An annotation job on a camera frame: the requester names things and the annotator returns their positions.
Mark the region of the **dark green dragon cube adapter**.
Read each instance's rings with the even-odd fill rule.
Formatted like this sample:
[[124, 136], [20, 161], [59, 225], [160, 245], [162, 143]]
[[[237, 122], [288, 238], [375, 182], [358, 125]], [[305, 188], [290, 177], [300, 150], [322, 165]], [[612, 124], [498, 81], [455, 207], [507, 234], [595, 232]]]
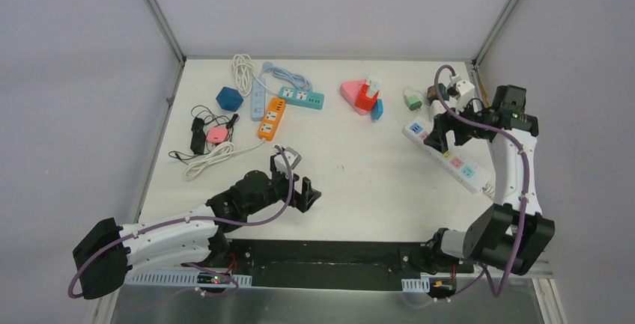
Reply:
[[438, 86], [430, 86], [427, 89], [426, 92], [426, 99], [428, 101], [428, 104], [431, 105], [434, 101], [437, 101], [439, 99], [444, 100], [445, 99], [445, 86], [443, 84], [438, 84]]

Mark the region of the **light green plug charger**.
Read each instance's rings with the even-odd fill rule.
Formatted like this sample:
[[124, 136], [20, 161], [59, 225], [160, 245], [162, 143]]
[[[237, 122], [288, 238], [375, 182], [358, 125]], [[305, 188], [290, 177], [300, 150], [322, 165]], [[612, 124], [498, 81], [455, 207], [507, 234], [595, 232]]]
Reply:
[[406, 107], [410, 111], [418, 111], [423, 107], [425, 95], [415, 88], [405, 87], [403, 89], [403, 98]]

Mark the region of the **white multicolour power strip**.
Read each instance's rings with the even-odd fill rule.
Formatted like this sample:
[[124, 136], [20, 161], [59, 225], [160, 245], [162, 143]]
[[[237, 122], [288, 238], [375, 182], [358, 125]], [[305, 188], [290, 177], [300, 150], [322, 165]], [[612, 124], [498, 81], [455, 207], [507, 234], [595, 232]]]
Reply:
[[431, 131], [431, 125], [421, 117], [415, 117], [407, 123], [402, 132], [420, 150], [428, 154], [450, 176], [473, 194], [483, 194], [493, 199], [495, 187], [488, 169], [480, 166], [474, 158], [459, 149], [450, 149], [441, 153], [424, 143]]

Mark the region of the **white tiger cube adapter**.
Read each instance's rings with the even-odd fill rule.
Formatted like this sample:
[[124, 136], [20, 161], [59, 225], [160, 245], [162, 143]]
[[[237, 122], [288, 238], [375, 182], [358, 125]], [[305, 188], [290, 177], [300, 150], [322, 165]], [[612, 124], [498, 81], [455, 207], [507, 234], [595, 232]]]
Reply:
[[444, 102], [439, 101], [439, 100], [434, 100], [432, 101], [429, 106], [428, 106], [428, 116], [429, 116], [429, 121], [430, 122], [434, 122], [434, 118], [439, 115], [439, 114], [443, 114], [446, 112], [446, 109], [444, 107]]

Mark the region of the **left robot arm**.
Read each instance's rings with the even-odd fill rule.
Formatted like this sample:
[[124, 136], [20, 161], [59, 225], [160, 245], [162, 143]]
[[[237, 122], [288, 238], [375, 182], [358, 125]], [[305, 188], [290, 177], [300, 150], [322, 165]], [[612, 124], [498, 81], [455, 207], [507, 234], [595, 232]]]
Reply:
[[308, 177], [294, 173], [297, 158], [290, 149], [276, 149], [270, 173], [250, 171], [184, 213], [145, 223], [97, 222], [72, 251], [76, 273], [68, 296], [98, 299], [137, 275], [169, 266], [205, 262], [220, 267], [230, 250], [227, 233], [269, 224], [289, 208], [307, 212], [322, 194]]

